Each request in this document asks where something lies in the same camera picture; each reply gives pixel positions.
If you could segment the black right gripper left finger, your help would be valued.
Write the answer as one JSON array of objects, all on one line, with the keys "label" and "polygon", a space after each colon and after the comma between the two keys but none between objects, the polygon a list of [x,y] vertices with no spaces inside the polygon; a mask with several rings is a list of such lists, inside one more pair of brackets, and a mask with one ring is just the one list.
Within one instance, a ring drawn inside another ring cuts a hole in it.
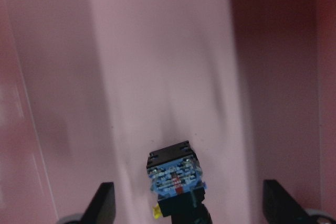
[{"label": "black right gripper left finger", "polygon": [[63,217],[59,223],[114,223],[116,200],[113,182],[101,183],[85,212]]}]

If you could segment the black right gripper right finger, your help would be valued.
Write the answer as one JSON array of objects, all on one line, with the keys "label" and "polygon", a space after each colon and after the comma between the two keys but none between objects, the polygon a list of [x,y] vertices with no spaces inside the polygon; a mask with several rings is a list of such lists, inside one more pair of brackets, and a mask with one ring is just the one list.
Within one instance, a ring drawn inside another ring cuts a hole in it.
[{"label": "black right gripper right finger", "polygon": [[335,223],[324,212],[308,213],[275,179],[265,179],[262,188],[263,215],[268,223]]}]

